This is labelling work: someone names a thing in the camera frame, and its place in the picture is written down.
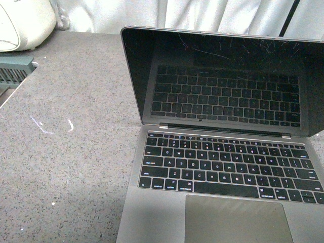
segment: laptop hinge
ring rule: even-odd
[[[238,130],[238,129],[226,129],[226,128],[212,128],[203,126],[191,126],[191,125],[180,125],[180,124],[167,124],[160,123],[159,127],[162,129],[177,128],[177,129],[187,129],[187,130],[200,130],[200,131],[213,131],[213,132],[227,132],[236,134],[247,134],[247,135],[261,135],[261,136],[272,136],[272,137],[282,137],[285,139],[291,139],[288,133],[276,133],[276,132],[265,132],[265,131],[253,131],[253,130]]]
[[[160,126],[159,126],[159,128],[161,128],[161,129],[168,129],[168,124],[167,123],[160,123]]]
[[[281,136],[282,136],[282,138],[284,138],[284,139],[291,139],[291,138],[292,138],[291,135],[290,135],[289,133],[283,133]]]

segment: silver laptop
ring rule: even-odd
[[[121,35],[143,126],[117,242],[324,242],[324,43]]]

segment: space bar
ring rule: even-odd
[[[195,182],[194,192],[228,196],[259,197],[258,189],[255,186],[241,186],[209,182]]]

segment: gray countertop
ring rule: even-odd
[[[39,67],[0,110],[0,242],[115,242],[141,126],[120,36],[56,31],[24,54]]]

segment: white appliance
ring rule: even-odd
[[[37,47],[50,35],[55,23],[48,0],[0,0],[0,52]]]

